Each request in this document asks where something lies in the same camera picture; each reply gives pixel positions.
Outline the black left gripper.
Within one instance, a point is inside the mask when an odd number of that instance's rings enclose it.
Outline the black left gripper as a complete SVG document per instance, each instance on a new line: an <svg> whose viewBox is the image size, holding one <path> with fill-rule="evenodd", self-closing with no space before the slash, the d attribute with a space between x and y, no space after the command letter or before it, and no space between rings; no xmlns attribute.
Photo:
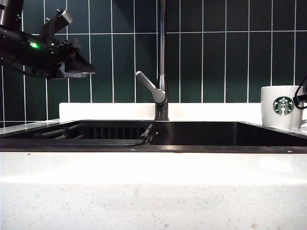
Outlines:
<svg viewBox="0 0 307 230"><path fill-rule="evenodd" d="M43 67L40 75L46 79L66 79L86 77L88 73L96 73L96 68L84 59L79 50L81 45L76 39L59 40L44 39L46 49L42 58Z"/></svg>

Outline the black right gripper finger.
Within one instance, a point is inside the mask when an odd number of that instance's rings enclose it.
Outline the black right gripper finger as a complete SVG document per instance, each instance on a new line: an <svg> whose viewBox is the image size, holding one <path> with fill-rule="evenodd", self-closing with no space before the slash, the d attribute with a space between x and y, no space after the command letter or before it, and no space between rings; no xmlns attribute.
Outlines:
<svg viewBox="0 0 307 230"><path fill-rule="evenodd" d="M296 108L306 108L306 106L300 106L300 103L306 103L307 96L306 95L295 95L293 97L293 102Z"/></svg>

